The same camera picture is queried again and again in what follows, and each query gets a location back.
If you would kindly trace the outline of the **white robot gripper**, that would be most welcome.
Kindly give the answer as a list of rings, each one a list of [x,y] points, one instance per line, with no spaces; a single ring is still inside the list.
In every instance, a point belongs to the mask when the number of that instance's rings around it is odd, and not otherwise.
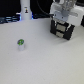
[[[79,26],[82,21],[82,8],[75,5],[74,1],[54,1],[50,13],[56,21],[67,22]]]

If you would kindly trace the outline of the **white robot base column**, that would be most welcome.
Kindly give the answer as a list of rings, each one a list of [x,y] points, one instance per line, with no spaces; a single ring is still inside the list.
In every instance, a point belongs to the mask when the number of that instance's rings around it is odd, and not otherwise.
[[[32,12],[30,9],[30,0],[20,0],[21,3],[21,19],[30,20],[32,18]]]

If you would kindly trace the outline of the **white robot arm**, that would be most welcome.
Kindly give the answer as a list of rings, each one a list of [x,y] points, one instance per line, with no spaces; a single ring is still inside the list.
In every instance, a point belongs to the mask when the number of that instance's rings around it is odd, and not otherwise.
[[[77,0],[53,0],[50,13],[55,21],[67,22],[79,26],[83,18],[83,9],[76,6]]]

